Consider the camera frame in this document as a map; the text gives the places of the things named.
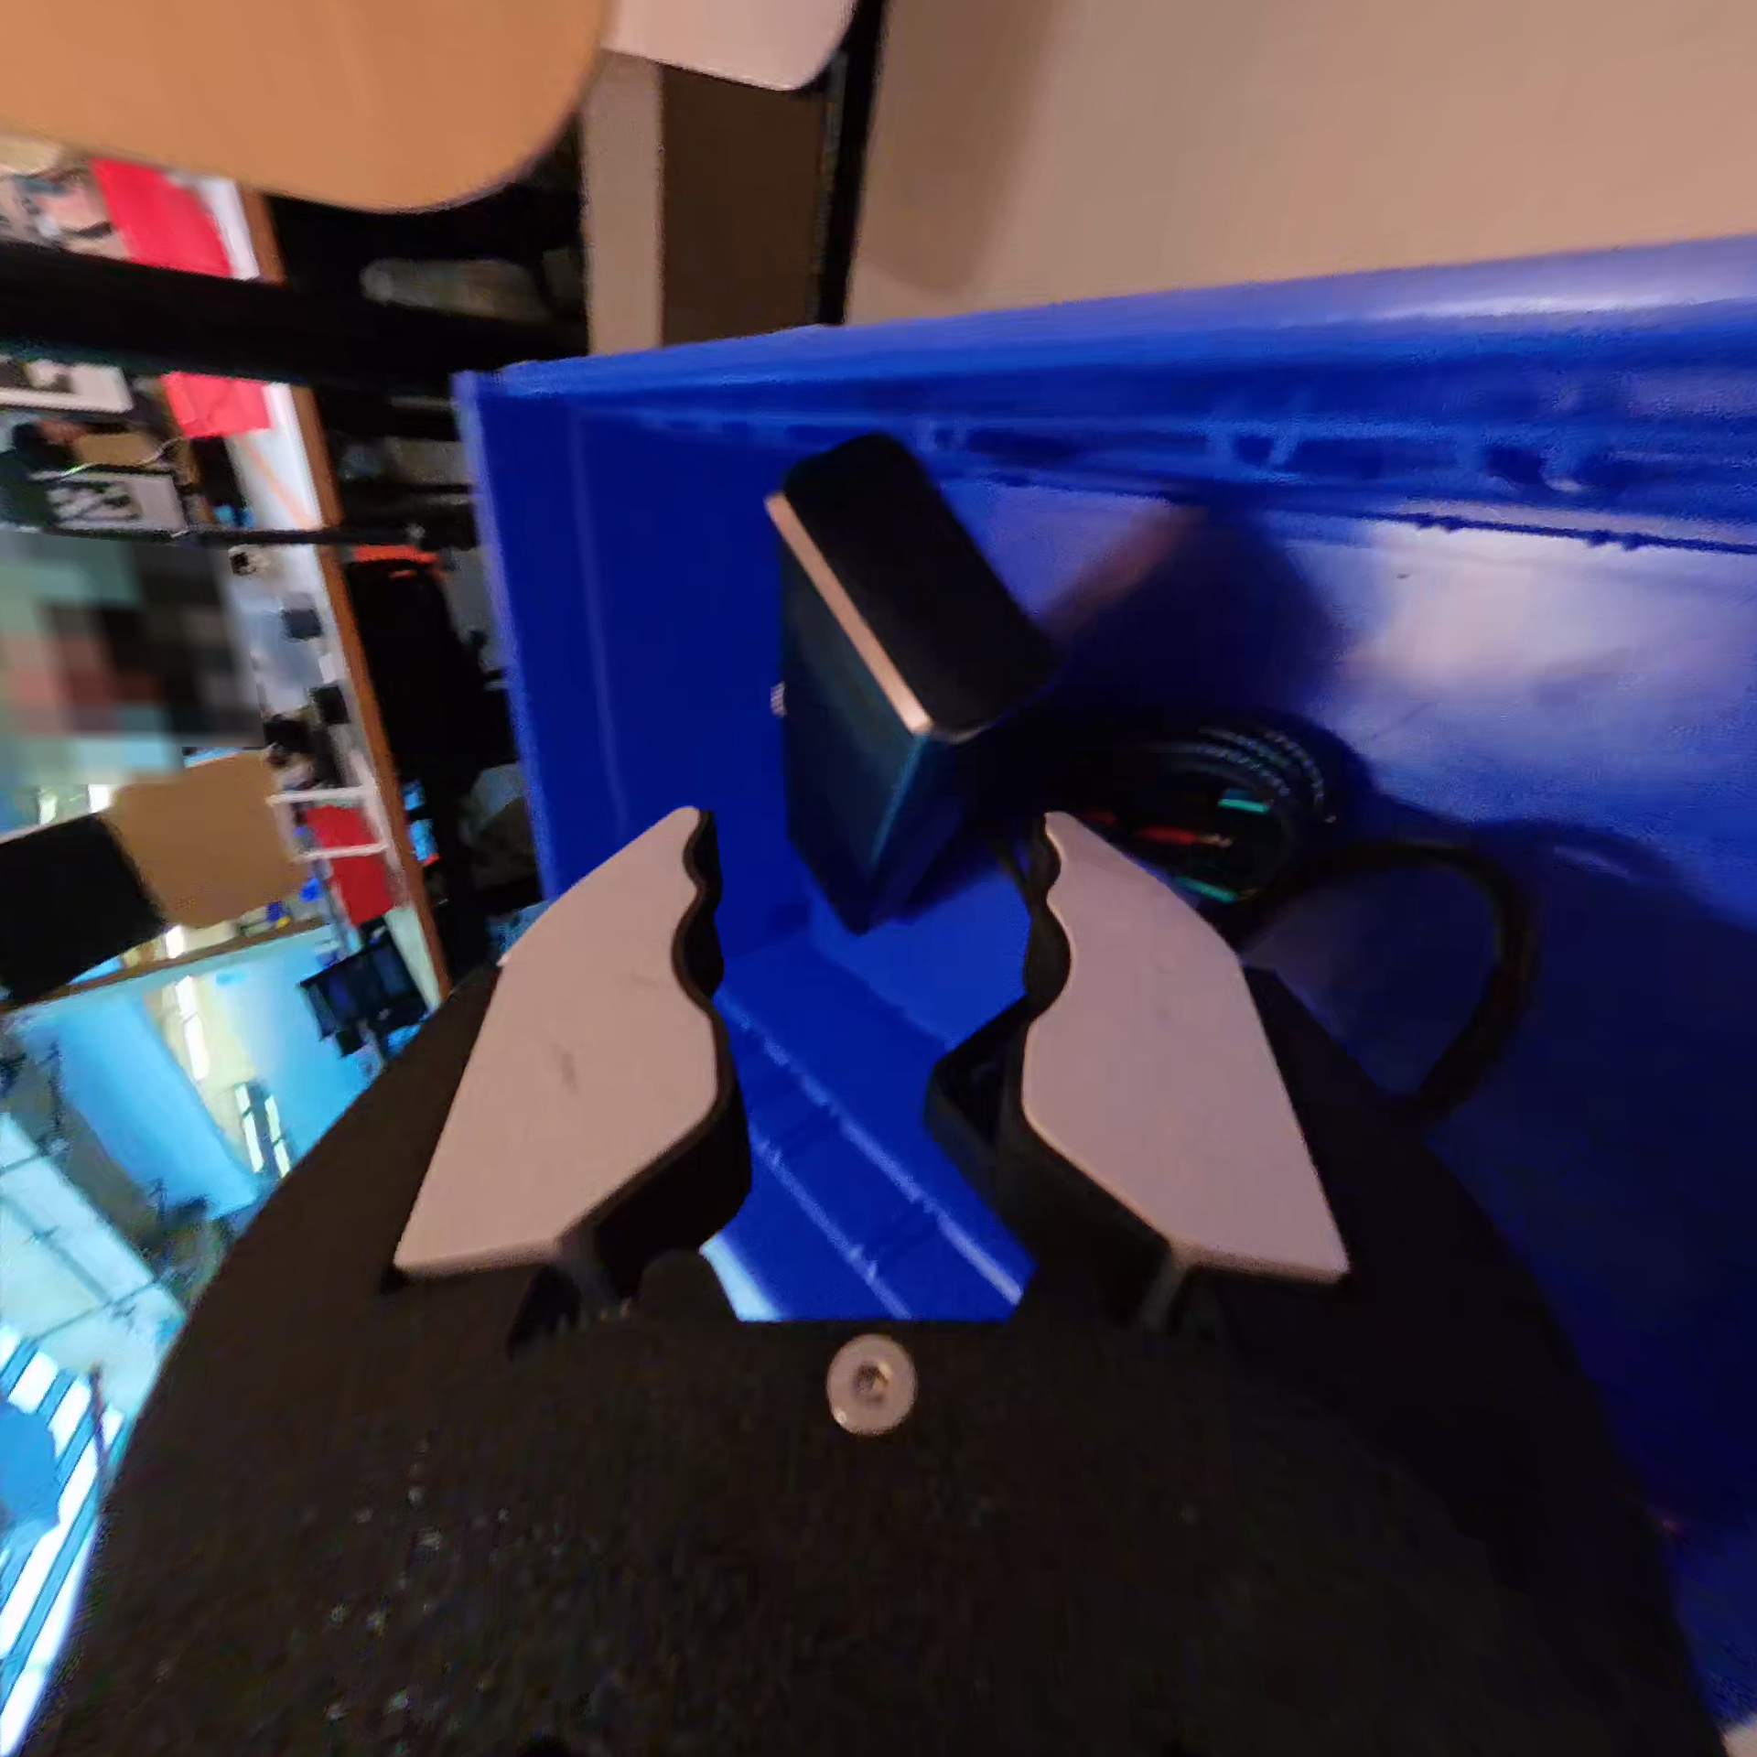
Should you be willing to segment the red plastic bin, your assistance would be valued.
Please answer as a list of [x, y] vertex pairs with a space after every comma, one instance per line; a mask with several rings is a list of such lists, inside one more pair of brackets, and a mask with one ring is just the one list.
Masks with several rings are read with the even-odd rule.
[[196, 192], [134, 161], [90, 157], [88, 168], [128, 259], [220, 280], [234, 276], [223, 232]]
[[190, 441], [242, 437], [275, 428], [262, 380], [167, 369], [159, 389], [176, 428]]

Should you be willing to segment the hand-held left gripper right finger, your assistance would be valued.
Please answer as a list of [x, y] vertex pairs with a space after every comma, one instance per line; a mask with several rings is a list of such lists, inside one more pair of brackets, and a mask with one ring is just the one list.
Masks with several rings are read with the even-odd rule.
[[1021, 997], [939, 1059], [926, 1123], [1029, 1251], [1027, 1295], [1160, 1330], [1199, 1275], [1343, 1282], [1343, 1229], [1224, 937], [1063, 810], [1014, 874]]

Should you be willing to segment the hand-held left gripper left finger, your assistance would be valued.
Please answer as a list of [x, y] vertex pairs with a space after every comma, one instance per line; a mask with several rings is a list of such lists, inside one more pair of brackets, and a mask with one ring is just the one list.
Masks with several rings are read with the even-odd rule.
[[752, 1189], [708, 808], [661, 816], [540, 913], [492, 993], [392, 1266], [410, 1281], [567, 1273], [631, 1304]]

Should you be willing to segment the blue plastic bin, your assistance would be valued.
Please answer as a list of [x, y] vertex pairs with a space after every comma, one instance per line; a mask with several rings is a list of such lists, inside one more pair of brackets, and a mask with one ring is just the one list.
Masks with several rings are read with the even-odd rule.
[[849, 933], [783, 827], [765, 499], [880, 431], [1091, 713], [1329, 739], [1351, 829], [1515, 874], [1530, 1010], [1433, 1143], [1570, 1328], [1711, 1713], [1752, 1722], [1753, 334], [1737, 236], [458, 375], [544, 885], [716, 819], [739, 1312], [996, 1317], [1029, 1264], [922, 1121], [1019, 991], [1021, 898], [977, 852]]

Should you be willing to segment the brown cardboard box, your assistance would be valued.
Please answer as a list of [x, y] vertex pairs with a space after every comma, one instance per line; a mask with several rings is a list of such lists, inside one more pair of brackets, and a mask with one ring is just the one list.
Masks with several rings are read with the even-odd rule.
[[115, 788], [99, 812], [168, 927], [207, 929], [295, 896], [304, 882], [262, 752], [231, 752]]

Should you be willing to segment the black silver-edged USB hub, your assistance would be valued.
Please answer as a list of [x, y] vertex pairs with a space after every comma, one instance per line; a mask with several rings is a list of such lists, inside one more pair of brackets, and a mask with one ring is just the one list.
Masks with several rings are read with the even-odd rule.
[[1060, 655], [890, 435], [796, 461], [765, 512], [787, 834], [846, 931], [864, 935], [911, 907], [985, 810]]

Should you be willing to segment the white stand base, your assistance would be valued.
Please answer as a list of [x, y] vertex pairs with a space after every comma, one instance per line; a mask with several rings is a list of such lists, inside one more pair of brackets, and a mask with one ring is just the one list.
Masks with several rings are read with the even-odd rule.
[[857, 9], [857, 1], [613, 1], [602, 53], [787, 93], [824, 73]]

